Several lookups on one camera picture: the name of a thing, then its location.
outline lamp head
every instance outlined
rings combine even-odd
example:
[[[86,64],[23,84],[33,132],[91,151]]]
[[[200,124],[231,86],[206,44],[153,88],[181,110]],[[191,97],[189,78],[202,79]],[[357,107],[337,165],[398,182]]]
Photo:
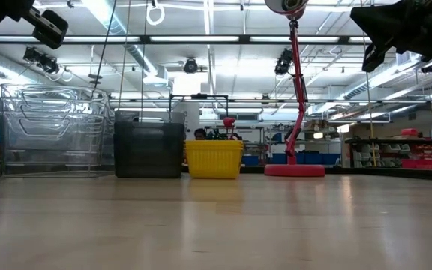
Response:
[[[285,15],[290,20],[299,20],[305,14],[309,0],[265,0],[270,10]]]

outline red base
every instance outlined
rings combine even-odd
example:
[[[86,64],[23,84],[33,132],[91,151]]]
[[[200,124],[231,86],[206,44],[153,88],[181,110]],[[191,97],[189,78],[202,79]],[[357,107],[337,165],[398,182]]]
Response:
[[[321,165],[266,165],[266,176],[324,177],[326,171]]]

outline person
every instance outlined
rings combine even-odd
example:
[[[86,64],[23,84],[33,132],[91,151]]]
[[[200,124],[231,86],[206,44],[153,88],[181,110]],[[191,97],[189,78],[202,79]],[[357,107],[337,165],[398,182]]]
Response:
[[[196,140],[206,140],[206,131],[202,128],[195,130],[194,138],[196,138]]]

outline black trash bin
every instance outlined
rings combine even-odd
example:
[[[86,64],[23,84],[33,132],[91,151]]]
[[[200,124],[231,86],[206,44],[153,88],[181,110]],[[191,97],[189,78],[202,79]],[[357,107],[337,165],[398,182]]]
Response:
[[[185,141],[184,115],[167,113],[145,121],[138,112],[118,111],[114,134],[115,174],[118,178],[177,179],[181,177]]]

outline blue bin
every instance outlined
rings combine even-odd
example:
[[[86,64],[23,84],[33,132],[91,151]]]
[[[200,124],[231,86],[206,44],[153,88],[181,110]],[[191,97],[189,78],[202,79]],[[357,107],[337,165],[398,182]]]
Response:
[[[304,163],[309,165],[321,165],[323,164],[323,155],[304,153]]]
[[[271,160],[272,164],[287,164],[288,160],[286,154],[273,154],[273,158]]]
[[[325,165],[335,165],[336,160],[340,157],[341,157],[340,154],[323,154],[322,155],[322,162]]]
[[[254,167],[260,165],[260,158],[257,156],[244,156],[242,158],[242,163],[246,167]]]
[[[305,153],[296,154],[296,163],[297,164],[305,164]]]
[[[276,134],[273,136],[272,140],[273,140],[274,142],[283,143],[283,142],[284,142],[284,141],[283,141],[283,134],[282,134],[282,133],[276,133]]]

